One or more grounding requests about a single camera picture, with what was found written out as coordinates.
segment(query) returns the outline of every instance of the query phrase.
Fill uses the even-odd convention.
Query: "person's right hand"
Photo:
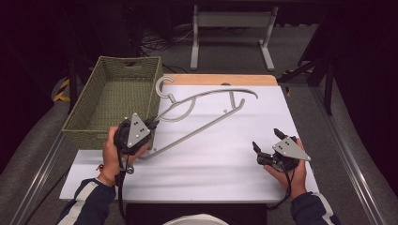
[[[301,149],[303,149],[300,139],[297,139],[297,144]],[[265,165],[264,169],[279,181],[284,190],[287,190],[289,184],[287,182],[286,175],[284,174],[284,172],[279,172],[273,167],[268,165]],[[293,171],[290,171],[288,175],[289,178],[292,179]],[[305,187],[306,176],[307,176],[307,171],[305,169],[305,161],[300,160],[297,168],[294,171],[294,176],[291,183],[292,191],[290,197],[292,198],[292,200],[296,199],[298,195],[307,192],[307,189]]]

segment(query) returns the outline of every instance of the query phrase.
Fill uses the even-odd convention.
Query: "white stand leg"
[[[264,40],[259,41],[261,52],[263,53],[264,61],[266,61],[268,71],[275,70],[275,67],[272,63],[271,55],[269,54],[268,43],[271,38],[272,28],[273,28],[273,24],[275,23],[277,13],[278,13],[278,8],[274,7],[272,9],[271,16],[268,21],[266,37],[264,38]]]
[[[198,69],[199,39],[198,39],[198,6],[193,10],[193,44],[191,54],[191,70]]]

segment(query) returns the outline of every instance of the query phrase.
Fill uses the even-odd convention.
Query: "gray metal rod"
[[[352,156],[348,144],[340,136],[333,117],[328,115],[325,108],[323,107],[322,93],[317,87],[310,87],[310,90],[313,94],[313,97],[315,98],[316,105],[319,107],[319,110],[322,112],[322,115],[328,124],[330,132],[332,133],[333,139],[337,145],[337,152],[342,159],[345,170],[347,171],[348,176],[351,179],[354,189],[357,191],[360,202],[362,203],[362,206],[370,222],[374,225],[387,224],[380,210],[378,210],[372,191],[369,189],[366,180],[363,177],[362,172],[360,171],[360,167]]]

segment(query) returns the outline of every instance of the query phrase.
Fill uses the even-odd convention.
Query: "hand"
[[[301,149],[303,149],[300,139],[297,139],[297,144]],[[279,181],[279,183],[281,184],[281,186],[284,190],[287,190],[289,184],[287,182],[286,175],[284,174],[284,172],[279,172],[276,169],[274,169],[273,167],[268,166],[268,165],[265,165],[264,169]],[[289,178],[291,179],[292,175],[293,175],[293,171],[290,171],[288,173],[288,175],[289,175]],[[291,191],[290,197],[292,200],[296,199],[296,197],[298,195],[307,192],[307,189],[305,187],[305,177],[306,176],[307,176],[307,171],[305,169],[305,161],[300,160],[297,168],[295,169],[293,180],[291,183],[292,191]]]
[[[108,138],[106,142],[103,144],[102,149],[102,158],[103,158],[103,174],[110,179],[111,181],[115,181],[115,176],[120,173],[119,169],[119,158],[117,156],[117,149],[114,144],[114,136],[118,127],[110,127],[108,131]],[[141,156],[146,149],[148,148],[149,143],[144,144],[140,150],[134,155],[129,156],[129,164],[131,165],[135,159]],[[101,176],[98,177],[100,181],[104,184],[108,184],[106,180],[104,180]]]

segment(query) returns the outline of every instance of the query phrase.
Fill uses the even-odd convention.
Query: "white table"
[[[164,85],[163,94],[176,100],[213,89],[237,86]],[[279,139],[273,129],[299,136],[279,86],[239,86],[259,96],[235,93],[237,104],[246,99],[243,109],[220,123],[147,161],[134,163],[135,173],[126,175],[123,199],[128,203],[276,203],[284,191],[279,183],[256,162],[252,141],[263,152]],[[163,99],[160,112],[170,105]],[[160,122],[154,147],[181,138],[204,123],[230,110],[227,93],[200,97],[191,115],[177,123]],[[181,115],[177,109],[173,115]],[[70,200],[81,181],[98,176],[101,150],[80,150],[70,169],[60,199]],[[306,187],[318,191],[310,164],[306,163]]]

